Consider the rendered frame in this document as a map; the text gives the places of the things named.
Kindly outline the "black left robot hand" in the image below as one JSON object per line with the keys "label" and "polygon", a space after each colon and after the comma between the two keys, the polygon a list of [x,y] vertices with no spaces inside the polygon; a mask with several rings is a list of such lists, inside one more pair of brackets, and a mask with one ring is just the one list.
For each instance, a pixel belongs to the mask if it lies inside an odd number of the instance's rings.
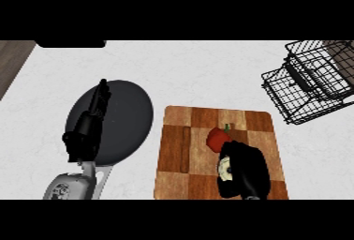
{"label": "black left robot hand", "polygon": [[80,112],[75,128],[61,135],[69,162],[92,161],[100,150],[101,122],[110,98],[109,86],[101,79],[95,86],[88,109]]}

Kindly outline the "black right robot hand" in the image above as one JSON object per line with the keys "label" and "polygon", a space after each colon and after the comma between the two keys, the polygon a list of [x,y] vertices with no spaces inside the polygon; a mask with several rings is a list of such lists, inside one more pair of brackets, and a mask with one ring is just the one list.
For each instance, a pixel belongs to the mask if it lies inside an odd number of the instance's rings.
{"label": "black right robot hand", "polygon": [[243,200],[265,200],[269,189],[269,174],[265,158],[257,148],[243,142],[224,142],[219,159],[229,158],[231,180],[216,177],[218,194],[222,198],[240,196]]}

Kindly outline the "pale cupcake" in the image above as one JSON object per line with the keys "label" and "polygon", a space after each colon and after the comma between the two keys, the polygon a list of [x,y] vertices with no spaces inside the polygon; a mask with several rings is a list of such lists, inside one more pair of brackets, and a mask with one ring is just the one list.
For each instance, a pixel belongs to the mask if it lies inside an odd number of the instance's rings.
{"label": "pale cupcake", "polygon": [[218,176],[219,176],[222,181],[231,181],[232,180],[231,164],[229,164],[229,158],[228,157],[224,157],[218,161],[216,171],[218,171]]}

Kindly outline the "checkered wooden cutting board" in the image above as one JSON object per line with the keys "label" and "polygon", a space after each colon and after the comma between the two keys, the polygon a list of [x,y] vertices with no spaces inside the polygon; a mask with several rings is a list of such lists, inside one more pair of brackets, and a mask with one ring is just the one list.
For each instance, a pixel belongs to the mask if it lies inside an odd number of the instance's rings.
{"label": "checkered wooden cutting board", "polygon": [[271,115],[184,106],[165,108],[153,197],[157,200],[219,198],[218,154],[206,146],[212,128],[225,129],[232,140],[260,150],[271,179],[268,198],[284,200],[287,189]]}

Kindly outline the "dark grey frying pan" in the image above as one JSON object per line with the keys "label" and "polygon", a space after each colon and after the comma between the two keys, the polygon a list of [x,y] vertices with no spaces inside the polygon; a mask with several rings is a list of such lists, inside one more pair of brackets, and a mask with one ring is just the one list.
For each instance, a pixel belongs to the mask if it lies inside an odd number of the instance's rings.
{"label": "dark grey frying pan", "polygon": [[[92,198],[100,198],[100,193],[113,166],[135,152],[147,136],[153,108],[148,95],[141,87],[123,80],[106,81],[110,98],[101,122],[101,135],[95,163],[97,184]],[[67,115],[64,132],[75,128],[75,123],[82,111],[88,109],[92,87],[79,97]]]}

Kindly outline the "red bell pepper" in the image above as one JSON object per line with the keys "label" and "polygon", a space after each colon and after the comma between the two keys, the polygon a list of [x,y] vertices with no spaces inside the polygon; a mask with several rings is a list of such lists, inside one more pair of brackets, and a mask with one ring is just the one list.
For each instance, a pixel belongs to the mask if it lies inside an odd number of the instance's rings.
{"label": "red bell pepper", "polygon": [[206,138],[206,146],[213,153],[219,153],[224,143],[229,143],[231,141],[232,139],[229,135],[224,132],[221,128],[215,127],[209,131]]}

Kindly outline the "brown wooden cabinet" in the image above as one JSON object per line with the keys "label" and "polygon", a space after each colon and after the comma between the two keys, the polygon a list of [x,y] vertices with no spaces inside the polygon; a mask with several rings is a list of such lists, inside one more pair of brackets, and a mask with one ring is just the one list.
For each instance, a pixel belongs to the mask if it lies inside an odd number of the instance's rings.
{"label": "brown wooden cabinet", "polygon": [[0,40],[0,99],[32,53],[32,40]]}

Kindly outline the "black appliance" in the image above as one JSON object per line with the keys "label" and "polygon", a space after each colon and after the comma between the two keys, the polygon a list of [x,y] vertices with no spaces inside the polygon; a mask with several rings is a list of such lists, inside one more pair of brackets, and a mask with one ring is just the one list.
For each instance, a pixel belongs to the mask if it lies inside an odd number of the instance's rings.
{"label": "black appliance", "polygon": [[103,48],[104,40],[35,40],[42,48]]}

